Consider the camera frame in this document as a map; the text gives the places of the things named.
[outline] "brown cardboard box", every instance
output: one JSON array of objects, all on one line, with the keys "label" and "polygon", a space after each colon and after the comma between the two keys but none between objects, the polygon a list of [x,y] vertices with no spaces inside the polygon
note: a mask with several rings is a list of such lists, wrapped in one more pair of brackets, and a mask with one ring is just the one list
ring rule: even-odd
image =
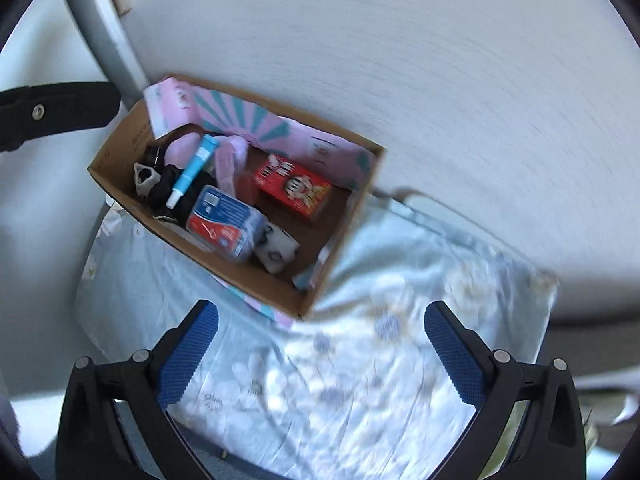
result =
[{"label": "brown cardboard box", "polygon": [[[296,261],[290,264],[285,272],[277,276],[272,276],[264,270],[260,263],[253,260],[246,264],[233,264],[215,253],[198,248],[187,238],[172,230],[171,227],[155,220],[151,216],[151,211],[136,196],[133,184],[133,164],[140,161],[145,147],[152,143],[166,145],[179,134],[185,131],[197,130],[197,128],[185,126],[172,134],[155,140],[145,103],[144,101],[139,101],[110,135],[88,168],[89,173],[100,187],[153,234],[257,300],[273,305],[290,316],[303,317],[322,290],[328,271],[342,245],[346,228],[358,213],[364,197],[369,191],[382,160],[384,148],[308,112],[272,101],[252,92],[187,76],[176,75],[174,77],[257,103],[280,116],[289,117],[318,130],[341,136],[363,146],[376,155],[376,163],[372,168],[369,179],[360,190],[355,192],[357,196],[354,197],[353,207],[350,210],[347,209],[346,203],[351,193],[348,190],[339,188],[334,189],[335,192],[332,193],[330,203],[314,224],[308,224],[303,219],[297,218],[292,213],[279,208],[268,200],[258,203],[258,207],[267,215],[270,221],[290,233],[300,243]],[[265,157],[266,154],[263,152],[255,149],[251,150],[248,162],[249,169],[256,168]],[[335,237],[335,245],[322,267],[316,288],[306,292],[298,291],[293,286],[291,277],[314,263],[322,247],[332,237]]]}]

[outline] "light blue floral cloth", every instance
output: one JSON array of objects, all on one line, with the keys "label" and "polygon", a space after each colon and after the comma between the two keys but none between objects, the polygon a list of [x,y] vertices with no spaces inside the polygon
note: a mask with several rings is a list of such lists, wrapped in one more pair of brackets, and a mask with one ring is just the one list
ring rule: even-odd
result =
[{"label": "light blue floral cloth", "polygon": [[424,335],[425,307],[444,300],[490,348],[533,362],[558,289],[553,276],[469,234],[370,197],[326,292],[285,329],[118,215],[79,285],[84,330],[110,360],[128,358],[196,300],[213,301],[218,334],[170,413],[296,480],[428,477],[473,408]]}]

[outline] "screw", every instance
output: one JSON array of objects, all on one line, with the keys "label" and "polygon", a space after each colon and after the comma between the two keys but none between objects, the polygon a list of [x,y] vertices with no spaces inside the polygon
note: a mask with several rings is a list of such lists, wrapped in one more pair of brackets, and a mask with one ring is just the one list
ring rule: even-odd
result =
[{"label": "screw", "polygon": [[133,352],[131,358],[137,363],[143,363],[149,359],[149,350],[141,349]]},{"label": "screw", "polygon": [[89,365],[89,358],[87,356],[79,357],[76,359],[76,368],[81,370],[82,368],[87,368]]},{"label": "screw", "polygon": [[509,355],[509,352],[505,350],[496,350],[494,352],[494,357],[495,357],[495,360],[498,361],[499,363],[508,363],[511,360],[511,356]]},{"label": "screw", "polygon": [[31,117],[33,118],[34,121],[39,121],[41,118],[43,118],[44,106],[35,105],[35,107],[33,108],[33,112],[31,112]]},{"label": "screw", "polygon": [[554,368],[556,368],[557,370],[560,370],[561,372],[566,370],[566,362],[564,359],[561,359],[559,357],[556,357],[554,359]]}]

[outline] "white cap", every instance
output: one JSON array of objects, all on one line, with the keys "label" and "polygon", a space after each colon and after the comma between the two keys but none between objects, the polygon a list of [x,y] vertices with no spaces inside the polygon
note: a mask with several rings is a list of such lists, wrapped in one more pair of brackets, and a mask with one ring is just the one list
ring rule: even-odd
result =
[{"label": "white cap", "polygon": [[183,195],[184,193],[181,192],[180,190],[173,189],[171,192],[171,196],[169,197],[169,200],[166,201],[166,206],[169,209],[173,209],[175,205],[178,203],[178,200],[180,200]]}]

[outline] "blue gripper pad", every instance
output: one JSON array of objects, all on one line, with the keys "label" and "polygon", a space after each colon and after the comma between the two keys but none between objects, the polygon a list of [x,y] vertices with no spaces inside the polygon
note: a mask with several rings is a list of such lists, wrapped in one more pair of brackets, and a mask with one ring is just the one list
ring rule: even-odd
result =
[{"label": "blue gripper pad", "polygon": [[486,397],[482,368],[440,311],[437,302],[431,303],[424,311],[424,333],[435,348],[462,402],[479,409]]},{"label": "blue gripper pad", "polygon": [[163,410],[182,398],[217,331],[218,309],[209,301],[160,370],[156,399]]}]

